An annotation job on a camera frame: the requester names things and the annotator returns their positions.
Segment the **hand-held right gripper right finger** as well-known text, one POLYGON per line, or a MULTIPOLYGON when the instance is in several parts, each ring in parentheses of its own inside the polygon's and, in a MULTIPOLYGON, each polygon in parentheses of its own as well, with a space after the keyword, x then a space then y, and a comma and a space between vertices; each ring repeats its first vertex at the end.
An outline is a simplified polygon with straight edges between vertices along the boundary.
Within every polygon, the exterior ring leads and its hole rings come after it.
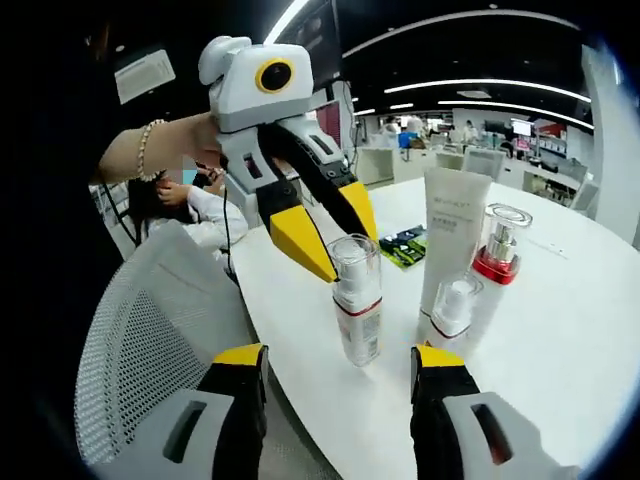
POLYGON ((542 448, 539 429, 494 392, 482 392, 454 353, 411 349, 410 433, 419 479, 576 479, 542 448))

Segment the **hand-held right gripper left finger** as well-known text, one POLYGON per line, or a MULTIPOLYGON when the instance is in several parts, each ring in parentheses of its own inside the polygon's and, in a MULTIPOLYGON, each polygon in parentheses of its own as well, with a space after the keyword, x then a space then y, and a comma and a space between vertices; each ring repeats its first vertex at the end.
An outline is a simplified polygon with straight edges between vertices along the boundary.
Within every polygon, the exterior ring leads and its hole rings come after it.
POLYGON ((203 399, 187 402, 163 448, 184 465, 198 453, 195 472, 206 479, 256 479, 267 431, 268 347, 261 343, 219 353, 200 381, 203 399))

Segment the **person's left hand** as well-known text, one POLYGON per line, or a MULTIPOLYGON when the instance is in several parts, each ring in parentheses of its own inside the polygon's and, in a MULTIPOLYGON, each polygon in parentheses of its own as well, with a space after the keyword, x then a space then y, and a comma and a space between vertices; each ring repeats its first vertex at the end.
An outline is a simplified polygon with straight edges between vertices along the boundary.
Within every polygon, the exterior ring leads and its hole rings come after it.
POLYGON ((164 125, 164 139, 177 156, 188 156, 207 167, 220 165, 221 147, 217 140, 218 125, 210 113, 174 120, 164 125))

